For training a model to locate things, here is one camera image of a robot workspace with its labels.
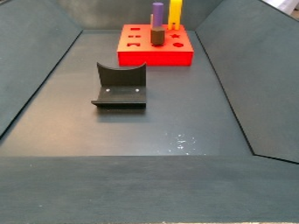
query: purple peg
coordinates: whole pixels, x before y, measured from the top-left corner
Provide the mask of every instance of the purple peg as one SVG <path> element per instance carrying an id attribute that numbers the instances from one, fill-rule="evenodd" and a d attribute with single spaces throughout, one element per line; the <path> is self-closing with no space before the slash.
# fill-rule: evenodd
<path id="1" fill-rule="evenodd" d="M 161 26 L 164 22 L 164 4 L 153 3 L 153 27 Z"/>

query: red pegboard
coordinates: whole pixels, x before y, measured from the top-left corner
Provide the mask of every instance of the red pegboard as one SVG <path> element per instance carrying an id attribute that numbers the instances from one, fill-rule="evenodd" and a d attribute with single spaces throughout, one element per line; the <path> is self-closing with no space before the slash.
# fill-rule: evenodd
<path id="1" fill-rule="evenodd" d="M 120 66 L 189 66 L 192 64 L 192 44 L 180 25 L 180 30 L 165 29 L 163 46 L 151 44 L 151 25 L 125 24 L 117 45 Z"/>

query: white object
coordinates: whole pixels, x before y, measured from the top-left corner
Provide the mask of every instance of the white object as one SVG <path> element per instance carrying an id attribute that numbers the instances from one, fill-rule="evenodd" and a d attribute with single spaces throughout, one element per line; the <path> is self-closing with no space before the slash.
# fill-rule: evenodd
<path id="1" fill-rule="evenodd" d="M 281 12 L 291 15 L 295 7 L 299 8 L 299 0 L 263 0 L 272 6 L 275 6 Z"/>

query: black bracket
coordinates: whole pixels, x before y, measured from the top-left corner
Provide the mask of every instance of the black bracket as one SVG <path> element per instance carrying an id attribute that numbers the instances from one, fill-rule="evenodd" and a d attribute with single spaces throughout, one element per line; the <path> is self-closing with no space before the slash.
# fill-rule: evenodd
<path id="1" fill-rule="evenodd" d="M 145 64 L 132 69 L 113 69 L 97 63 L 100 90 L 90 103 L 108 109 L 145 108 Z"/>

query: black plastic part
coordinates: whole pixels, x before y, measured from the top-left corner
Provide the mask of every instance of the black plastic part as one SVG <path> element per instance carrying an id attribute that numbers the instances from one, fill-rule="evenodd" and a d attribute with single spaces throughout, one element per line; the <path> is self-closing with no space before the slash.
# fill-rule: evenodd
<path id="1" fill-rule="evenodd" d="M 106 109 L 145 108 L 145 64 L 132 69 L 113 69 L 97 63 L 101 88 L 90 103 Z"/>

